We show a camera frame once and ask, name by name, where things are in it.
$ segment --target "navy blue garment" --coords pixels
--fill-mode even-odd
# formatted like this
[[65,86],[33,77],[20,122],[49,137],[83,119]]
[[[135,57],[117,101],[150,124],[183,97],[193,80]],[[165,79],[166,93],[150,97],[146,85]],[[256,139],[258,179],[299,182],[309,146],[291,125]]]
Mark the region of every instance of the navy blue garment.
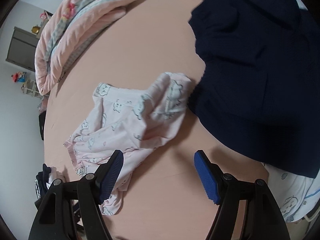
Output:
[[320,29],[296,0],[204,0],[189,24],[206,69],[188,107],[227,147],[315,178]]

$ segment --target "metal screw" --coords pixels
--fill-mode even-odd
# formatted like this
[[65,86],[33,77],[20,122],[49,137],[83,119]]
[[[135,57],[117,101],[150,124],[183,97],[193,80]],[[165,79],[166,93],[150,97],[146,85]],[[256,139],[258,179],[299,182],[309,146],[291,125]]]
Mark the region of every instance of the metal screw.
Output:
[[257,184],[259,186],[263,186],[264,185],[264,181],[262,179],[257,179]]
[[229,173],[223,174],[223,177],[224,177],[226,180],[231,180],[231,179],[232,179],[232,175],[229,174]]
[[93,173],[89,173],[89,174],[87,174],[87,175],[85,176],[85,178],[86,178],[87,180],[93,179],[93,178],[94,178],[94,174],[93,174]]
[[61,179],[55,179],[53,181],[53,185],[55,185],[55,186],[59,185],[60,183],[61,183]]

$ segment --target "folded comforter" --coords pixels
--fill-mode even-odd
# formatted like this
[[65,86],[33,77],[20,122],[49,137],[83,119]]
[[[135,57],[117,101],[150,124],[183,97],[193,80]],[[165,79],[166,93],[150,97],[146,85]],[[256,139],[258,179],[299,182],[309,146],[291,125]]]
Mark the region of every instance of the folded comforter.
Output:
[[63,0],[45,26],[35,54],[39,92],[48,93],[89,44],[135,0]]

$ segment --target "blue rubber pad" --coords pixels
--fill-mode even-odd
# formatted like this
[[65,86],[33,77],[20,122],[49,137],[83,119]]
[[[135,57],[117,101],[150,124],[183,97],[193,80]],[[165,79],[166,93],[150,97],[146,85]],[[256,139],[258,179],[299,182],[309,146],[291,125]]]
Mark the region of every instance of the blue rubber pad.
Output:
[[206,162],[198,152],[195,153],[194,162],[208,198],[211,199],[215,204],[219,205],[220,196],[218,193],[217,182]]
[[115,160],[113,161],[110,167],[110,170],[106,174],[100,186],[99,200],[101,203],[110,198],[111,192],[113,191],[113,188],[122,169],[123,160],[123,153],[119,151],[118,155],[116,156]]

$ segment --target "bed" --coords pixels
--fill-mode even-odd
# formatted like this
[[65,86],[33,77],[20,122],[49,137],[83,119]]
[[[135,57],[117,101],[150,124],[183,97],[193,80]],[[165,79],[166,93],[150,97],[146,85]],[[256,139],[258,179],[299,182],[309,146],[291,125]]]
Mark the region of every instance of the bed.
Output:
[[[63,143],[93,108],[92,92],[100,82],[146,89],[166,71],[185,73],[195,85],[204,62],[194,49],[188,25],[201,0],[138,0],[103,32],[54,87],[44,129],[45,163],[78,180]],[[205,239],[218,206],[210,201],[193,166],[202,149],[224,172],[240,180],[267,180],[261,163],[218,142],[187,111],[175,139],[153,152],[133,173],[123,206],[104,216],[113,236],[124,239]],[[241,231],[241,202],[233,238]]]

